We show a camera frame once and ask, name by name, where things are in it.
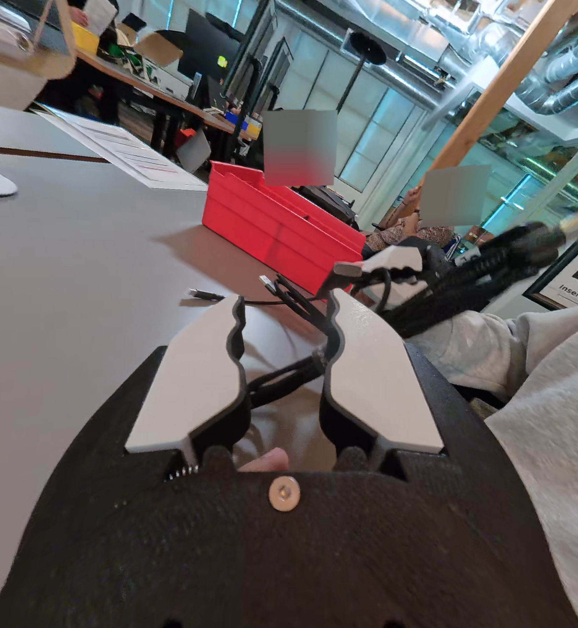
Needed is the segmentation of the person's grey sweater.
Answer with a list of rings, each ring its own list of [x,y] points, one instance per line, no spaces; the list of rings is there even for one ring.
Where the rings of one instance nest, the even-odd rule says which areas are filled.
[[[578,615],[578,334],[533,368],[489,426],[529,491]]]

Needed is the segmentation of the open cardboard box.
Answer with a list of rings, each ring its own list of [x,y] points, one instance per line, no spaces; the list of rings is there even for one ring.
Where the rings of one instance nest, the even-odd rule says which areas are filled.
[[[183,50],[166,39],[162,31],[152,31],[138,38],[133,50],[158,67],[166,67],[183,57]]]

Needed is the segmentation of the grey desk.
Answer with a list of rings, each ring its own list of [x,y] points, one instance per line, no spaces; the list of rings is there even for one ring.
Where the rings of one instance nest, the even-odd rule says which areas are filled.
[[[0,108],[0,590],[57,463],[112,393],[203,313],[271,301],[273,272],[206,229],[205,192],[155,190],[35,114]]]

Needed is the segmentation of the wooden beam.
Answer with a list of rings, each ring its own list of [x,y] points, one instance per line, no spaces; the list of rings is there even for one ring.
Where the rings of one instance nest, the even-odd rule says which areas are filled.
[[[577,11],[578,1],[546,2],[427,172],[460,165],[482,131],[486,130],[561,28]]]

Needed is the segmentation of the black monitor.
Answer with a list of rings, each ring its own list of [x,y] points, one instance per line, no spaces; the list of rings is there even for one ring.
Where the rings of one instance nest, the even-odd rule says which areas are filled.
[[[243,38],[242,33],[214,15],[190,10],[178,72],[189,79],[200,74],[222,83],[236,59]]]

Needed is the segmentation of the long wooden table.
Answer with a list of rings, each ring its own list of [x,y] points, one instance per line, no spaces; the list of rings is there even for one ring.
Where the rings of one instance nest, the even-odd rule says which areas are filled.
[[[76,57],[77,59],[80,59],[87,63],[90,67],[94,68],[102,74],[111,77],[119,83],[125,84],[130,88],[139,90],[143,94],[152,95],[154,100],[160,100],[163,103],[168,104],[169,106],[176,107],[177,109],[195,115],[196,117],[200,118],[207,126],[221,130],[228,134],[232,134],[235,129],[234,124],[226,121],[225,118],[219,117],[209,112],[205,112],[203,109],[196,107],[189,102],[175,98],[170,94],[157,89],[153,85],[139,80],[137,77],[134,77],[129,72],[120,69],[118,66],[109,63],[96,55],[87,53],[83,50],[79,50],[76,53]]]

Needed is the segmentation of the light wooden frame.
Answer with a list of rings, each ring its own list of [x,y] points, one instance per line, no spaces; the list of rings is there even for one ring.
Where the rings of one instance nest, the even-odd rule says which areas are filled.
[[[0,64],[47,80],[73,69],[76,46],[66,1],[0,1]]]

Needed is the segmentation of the red plastic bin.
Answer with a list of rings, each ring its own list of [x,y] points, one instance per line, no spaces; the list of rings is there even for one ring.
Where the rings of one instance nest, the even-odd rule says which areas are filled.
[[[202,217],[221,236],[316,294],[334,263],[362,260],[365,236],[257,169],[211,162]]]

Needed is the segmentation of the printed paper sheet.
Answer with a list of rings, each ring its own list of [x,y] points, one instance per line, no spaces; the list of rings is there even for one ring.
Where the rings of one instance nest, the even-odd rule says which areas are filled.
[[[155,190],[206,192],[207,184],[169,161],[129,131],[44,106],[36,114]]]

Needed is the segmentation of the silver ventilation ducts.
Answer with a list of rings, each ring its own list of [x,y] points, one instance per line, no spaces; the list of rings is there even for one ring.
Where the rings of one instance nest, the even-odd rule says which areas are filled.
[[[543,8],[545,1],[411,1],[447,38],[440,67],[456,77],[458,91],[442,100],[444,114],[454,114],[476,91],[474,74],[489,78],[481,64],[503,67]],[[578,8],[560,27],[539,60],[514,90],[532,112],[560,114],[578,105]]]

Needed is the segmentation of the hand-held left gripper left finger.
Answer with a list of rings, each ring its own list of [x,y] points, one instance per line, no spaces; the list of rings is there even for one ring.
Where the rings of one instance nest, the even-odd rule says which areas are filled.
[[[231,294],[174,336],[128,435],[128,453],[179,450],[202,459],[208,448],[231,450],[245,435],[245,325],[244,298]]]

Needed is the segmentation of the person's right forearm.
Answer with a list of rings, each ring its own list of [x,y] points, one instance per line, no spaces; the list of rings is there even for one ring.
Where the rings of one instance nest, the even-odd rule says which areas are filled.
[[[578,306],[509,320],[466,311],[411,342],[451,384],[578,408]]]

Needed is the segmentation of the black bag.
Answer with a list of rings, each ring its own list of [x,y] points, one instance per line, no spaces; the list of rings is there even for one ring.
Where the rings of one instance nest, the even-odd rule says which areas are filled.
[[[360,231],[354,211],[354,200],[346,200],[328,186],[293,186],[292,190],[355,231]]]

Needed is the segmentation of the person's left hand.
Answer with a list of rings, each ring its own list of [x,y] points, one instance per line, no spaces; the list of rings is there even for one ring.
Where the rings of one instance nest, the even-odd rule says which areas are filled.
[[[286,472],[289,470],[289,459],[282,448],[274,448],[261,457],[252,460],[239,468],[244,473]]]

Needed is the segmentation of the black floor lamp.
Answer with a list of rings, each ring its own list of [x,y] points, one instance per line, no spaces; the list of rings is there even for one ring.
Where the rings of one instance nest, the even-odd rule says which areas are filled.
[[[354,69],[348,84],[337,103],[336,113],[339,114],[345,105],[348,96],[356,83],[365,64],[381,67],[387,62],[387,54],[383,47],[370,35],[362,31],[349,29],[341,49],[345,46],[353,49],[358,54],[358,63]]]

